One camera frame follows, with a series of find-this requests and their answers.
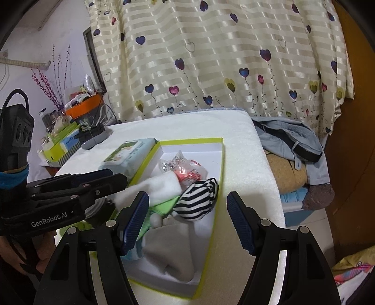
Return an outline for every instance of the black and white striped fabric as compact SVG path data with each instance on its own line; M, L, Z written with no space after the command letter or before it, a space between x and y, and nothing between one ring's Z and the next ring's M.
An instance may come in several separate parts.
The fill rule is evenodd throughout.
M218 191L215 178L196 181L181 195L173 210L187 221L199 220L213 209Z

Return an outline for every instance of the screw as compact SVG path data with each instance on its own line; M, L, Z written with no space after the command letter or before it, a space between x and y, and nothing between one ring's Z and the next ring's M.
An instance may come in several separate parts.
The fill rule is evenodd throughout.
M113 219L110 219L110 220L108 220L106 223L105 223L105 225L107 226L107 227L112 227L112 226L115 226L116 225L116 221L115 220L113 220Z
M77 228L75 226L71 226L68 230L67 230L68 234L74 234L77 232Z
M307 234L308 232L310 232L309 228L306 226L300 226L300 231L304 234Z
M270 226L271 225L271 222L268 220L268 219L262 219L261 221L260 221L260 223L261 223L261 225L263 225L263 226Z

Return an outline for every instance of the plastic bag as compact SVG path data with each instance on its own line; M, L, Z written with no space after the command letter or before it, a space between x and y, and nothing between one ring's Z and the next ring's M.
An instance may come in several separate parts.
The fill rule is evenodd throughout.
M173 171L185 189L195 181L207 178L207 170L198 162L186 159L181 151L171 161L160 160L159 167L164 172Z

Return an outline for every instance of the white wall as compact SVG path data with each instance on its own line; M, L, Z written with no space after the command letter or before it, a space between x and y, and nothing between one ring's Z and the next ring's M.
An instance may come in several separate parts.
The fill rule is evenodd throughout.
M70 65L68 65L66 87L83 83L86 74L92 77L92 71L87 59L83 32L90 26L89 14L83 0L64 0L51 15L42 30L16 27L1 51L8 50L8 58L27 62L52 61L52 47L55 45L56 54L66 58L70 45ZM0 80L5 73L5 65L0 64ZM50 83L54 84L54 70L51 64L45 72ZM30 113L35 119L31 152L28 156L30 164L29 181L49 177L47 171L39 166L41 162L36 151L41 148L40 139L45 135L45 128L39 116L39 111L47 108L49 112L55 109L53 103L44 95L39 86L32 80L31 69L9 66L9 75L0 84L0 107L8 94L20 88L28 96ZM23 102L23 98L15 95L9 104Z

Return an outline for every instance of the orange basket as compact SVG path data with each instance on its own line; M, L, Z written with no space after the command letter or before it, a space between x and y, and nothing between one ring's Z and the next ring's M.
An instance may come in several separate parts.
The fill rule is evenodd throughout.
M95 109L96 107L98 107L101 101L102 101L102 95L98 93L97 95L94 95L93 97L88 98L81 104L76 105L66 110L65 113L67 115L70 115L73 119L76 119L86 114L87 112Z

